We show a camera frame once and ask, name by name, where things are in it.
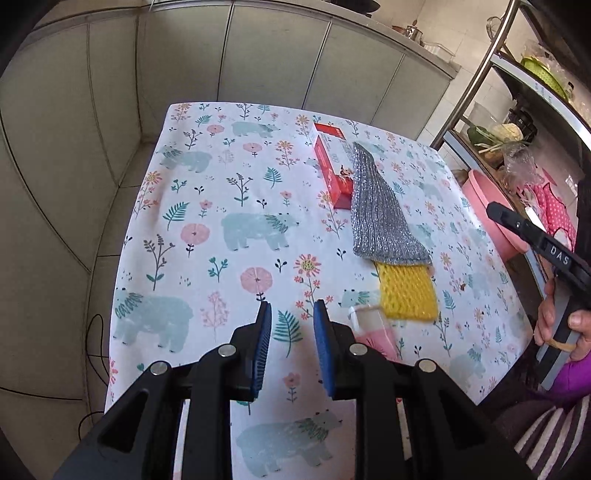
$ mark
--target yellow scrubbing pad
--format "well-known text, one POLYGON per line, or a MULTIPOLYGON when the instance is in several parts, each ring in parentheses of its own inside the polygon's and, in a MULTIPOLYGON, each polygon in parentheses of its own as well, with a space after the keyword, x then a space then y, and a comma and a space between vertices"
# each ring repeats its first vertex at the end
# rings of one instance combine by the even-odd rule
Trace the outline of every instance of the yellow scrubbing pad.
POLYGON ((425 321, 437 318, 439 308, 428 266, 375 264, 386 317, 425 321))

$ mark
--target gray knit mitt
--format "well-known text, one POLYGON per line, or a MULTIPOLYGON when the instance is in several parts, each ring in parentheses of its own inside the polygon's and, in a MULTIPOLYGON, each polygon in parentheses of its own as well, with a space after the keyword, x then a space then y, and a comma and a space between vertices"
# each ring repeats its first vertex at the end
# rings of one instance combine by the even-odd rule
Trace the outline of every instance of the gray knit mitt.
POLYGON ((410 231, 396 195, 374 158, 353 143, 351 227, 355 255, 389 265, 431 264, 429 253, 410 231))

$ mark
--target white tablecloth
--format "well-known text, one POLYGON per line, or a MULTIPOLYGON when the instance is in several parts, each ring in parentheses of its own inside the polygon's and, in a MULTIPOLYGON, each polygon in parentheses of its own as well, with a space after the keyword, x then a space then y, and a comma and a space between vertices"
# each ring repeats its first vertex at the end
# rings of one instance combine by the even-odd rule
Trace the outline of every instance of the white tablecloth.
POLYGON ((370 149, 431 252, 441 318, 392 322, 401 362, 435 360, 479 402, 531 338, 492 241, 436 151, 296 109, 173 105, 119 263, 107 408, 150 363, 198 360, 268 300, 274 333, 263 389, 256 402, 231 407, 241 480, 353 477, 354 405, 332 402, 319 383, 311 304, 324 299, 331 320, 348 323, 348 307, 372 298, 379 283, 373 264, 353 254, 350 212, 331 208, 313 121, 370 149), (321 424, 322 435, 307 434, 321 424))

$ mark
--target white plastic basket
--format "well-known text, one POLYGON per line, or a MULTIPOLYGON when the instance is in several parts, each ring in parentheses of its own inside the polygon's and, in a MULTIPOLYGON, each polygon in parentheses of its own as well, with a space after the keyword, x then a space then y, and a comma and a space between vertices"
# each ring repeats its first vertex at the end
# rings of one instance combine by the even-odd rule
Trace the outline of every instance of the white plastic basket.
POLYGON ((451 50, 448 50, 440 43, 424 43, 423 47, 425 50, 430 51, 440 59, 442 59, 445 63, 449 63, 450 60, 454 57, 454 54, 451 50))

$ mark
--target red and white box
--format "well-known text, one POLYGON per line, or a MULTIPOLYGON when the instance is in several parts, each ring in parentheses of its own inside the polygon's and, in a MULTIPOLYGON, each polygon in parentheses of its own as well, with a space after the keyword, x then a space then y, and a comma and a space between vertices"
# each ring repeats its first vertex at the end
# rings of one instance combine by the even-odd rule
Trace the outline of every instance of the red and white box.
POLYGON ((340 128, 315 123, 314 152, 334 208, 351 209, 353 148, 340 128))

